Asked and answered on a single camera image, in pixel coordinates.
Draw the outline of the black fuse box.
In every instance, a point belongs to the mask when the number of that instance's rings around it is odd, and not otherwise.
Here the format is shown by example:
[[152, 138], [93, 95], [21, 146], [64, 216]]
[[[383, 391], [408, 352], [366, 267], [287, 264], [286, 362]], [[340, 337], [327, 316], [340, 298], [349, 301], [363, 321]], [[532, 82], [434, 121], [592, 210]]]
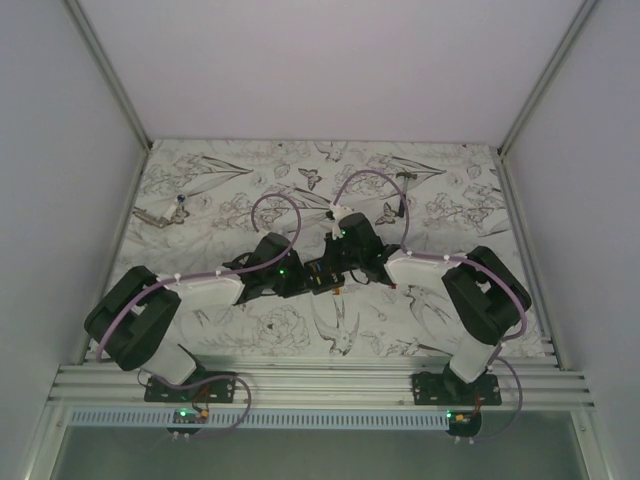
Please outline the black fuse box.
[[334, 291], [345, 283], [343, 273], [323, 258], [306, 262], [304, 270], [305, 285], [313, 295]]

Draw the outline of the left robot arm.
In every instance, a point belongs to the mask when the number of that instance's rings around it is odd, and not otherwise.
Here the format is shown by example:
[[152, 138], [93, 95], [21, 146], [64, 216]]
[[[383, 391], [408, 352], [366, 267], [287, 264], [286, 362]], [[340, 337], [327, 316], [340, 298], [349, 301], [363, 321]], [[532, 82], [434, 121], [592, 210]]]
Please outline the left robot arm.
[[293, 240], [268, 233], [249, 259], [235, 269], [161, 277], [145, 266], [131, 268], [86, 317], [84, 328], [103, 354], [123, 371], [144, 370], [168, 385], [179, 400], [197, 399], [204, 389], [198, 362], [166, 338], [176, 316], [205, 307], [231, 307], [276, 290], [301, 270]]

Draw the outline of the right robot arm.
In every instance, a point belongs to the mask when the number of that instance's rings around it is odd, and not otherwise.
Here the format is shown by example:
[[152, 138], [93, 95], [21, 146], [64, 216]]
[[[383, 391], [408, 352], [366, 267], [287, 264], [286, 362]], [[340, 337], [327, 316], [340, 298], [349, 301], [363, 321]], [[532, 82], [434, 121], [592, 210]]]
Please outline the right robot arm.
[[487, 247], [466, 255], [417, 253], [402, 244], [383, 243], [362, 213], [346, 209], [326, 216], [333, 225], [320, 272], [333, 282], [356, 269], [372, 283], [448, 295], [465, 333], [438, 378], [449, 401], [468, 403], [497, 359], [507, 332], [516, 325], [526, 328], [531, 297], [523, 285]]

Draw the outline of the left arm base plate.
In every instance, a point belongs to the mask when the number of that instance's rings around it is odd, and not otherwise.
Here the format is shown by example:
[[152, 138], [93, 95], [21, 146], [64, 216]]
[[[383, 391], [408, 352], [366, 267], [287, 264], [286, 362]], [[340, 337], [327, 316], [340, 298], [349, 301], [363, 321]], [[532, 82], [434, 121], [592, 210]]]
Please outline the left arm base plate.
[[151, 377], [145, 387], [147, 403], [231, 403], [236, 380], [233, 372], [201, 371], [193, 373], [183, 386], [168, 386]]

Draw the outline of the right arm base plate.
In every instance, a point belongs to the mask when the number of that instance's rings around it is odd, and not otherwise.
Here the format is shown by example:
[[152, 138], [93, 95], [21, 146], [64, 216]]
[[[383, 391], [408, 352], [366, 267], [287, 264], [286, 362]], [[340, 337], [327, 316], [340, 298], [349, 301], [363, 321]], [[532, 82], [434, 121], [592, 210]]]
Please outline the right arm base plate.
[[411, 376], [415, 405], [472, 407], [479, 400], [482, 406], [500, 406], [501, 390], [495, 375], [484, 373], [472, 383], [465, 383], [455, 374], [419, 372]]

